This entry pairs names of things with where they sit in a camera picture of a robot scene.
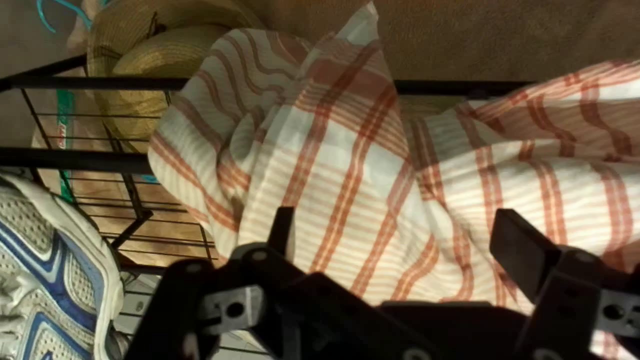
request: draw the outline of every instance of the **straw hat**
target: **straw hat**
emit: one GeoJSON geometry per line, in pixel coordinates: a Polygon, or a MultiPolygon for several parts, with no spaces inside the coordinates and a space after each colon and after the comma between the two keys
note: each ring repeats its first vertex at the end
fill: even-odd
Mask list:
{"type": "MultiPolygon", "coordinates": [[[[114,0],[88,36],[89,77],[190,79],[208,49],[231,29],[262,29],[242,0],[114,0]]],[[[163,92],[95,92],[101,115],[160,116],[163,92]]],[[[148,139],[152,118],[107,118],[117,139],[148,139]]],[[[146,142],[127,142],[143,153],[146,142]]]]}

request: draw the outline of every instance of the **shoe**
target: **shoe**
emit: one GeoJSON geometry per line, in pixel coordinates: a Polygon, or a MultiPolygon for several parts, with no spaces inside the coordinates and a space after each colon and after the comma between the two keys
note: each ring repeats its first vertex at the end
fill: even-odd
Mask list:
{"type": "Polygon", "coordinates": [[[120,307],[117,266],[91,222],[0,174],[0,358],[106,360],[120,307]]]}

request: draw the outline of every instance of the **checkered cloth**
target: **checkered cloth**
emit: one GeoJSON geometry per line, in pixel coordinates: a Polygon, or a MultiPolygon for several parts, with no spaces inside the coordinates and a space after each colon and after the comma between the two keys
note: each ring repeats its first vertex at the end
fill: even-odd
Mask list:
{"type": "MultiPolygon", "coordinates": [[[[289,258],[382,301],[528,313],[487,253],[497,208],[630,271],[640,247],[640,65],[601,65],[487,105],[401,108],[362,9],[309,46],[233,30],[163,115],[157,180],[221,257],[295,207],[289,258]]],[[[605,357],[621,357],[600,339],[605,357]]]]}

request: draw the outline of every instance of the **blue and white shoe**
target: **blue and white shoe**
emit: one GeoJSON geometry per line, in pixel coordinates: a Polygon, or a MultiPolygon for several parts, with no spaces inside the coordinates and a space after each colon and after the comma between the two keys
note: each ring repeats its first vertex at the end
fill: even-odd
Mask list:
{"type": "Polygon", "coordinates": [[[106,360],[120,307],[115,263],[89,220],[0,174],[0,358],[106,360]]]}

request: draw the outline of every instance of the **plaid fabric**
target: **plaid fabric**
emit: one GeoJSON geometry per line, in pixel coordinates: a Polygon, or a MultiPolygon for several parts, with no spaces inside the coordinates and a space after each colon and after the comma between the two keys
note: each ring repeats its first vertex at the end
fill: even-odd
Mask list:
{"type": "MultiPolygon", "coordinates": [[[[487,253],[497,208],[630,271],[640,245],[640,65],[603,65],[487,105],[398,107],[362,9],[315,46],[233,30],[163,115],[157,180],[221,257],[295,207],[289,258],[382,301],[530,311],[487,253]]],[[[610,358],[621,351],[598,339],[610,358]]]]}

